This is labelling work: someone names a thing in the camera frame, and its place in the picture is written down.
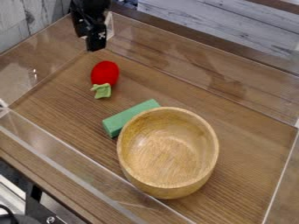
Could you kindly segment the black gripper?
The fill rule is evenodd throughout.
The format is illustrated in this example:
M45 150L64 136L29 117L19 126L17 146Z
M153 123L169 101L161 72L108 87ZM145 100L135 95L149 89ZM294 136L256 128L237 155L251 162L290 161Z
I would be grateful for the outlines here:
M107 27L104 26L104 12L109 8L111 0L71 0L69 14L77 37L87 35L87 49L91 52L107 46Z

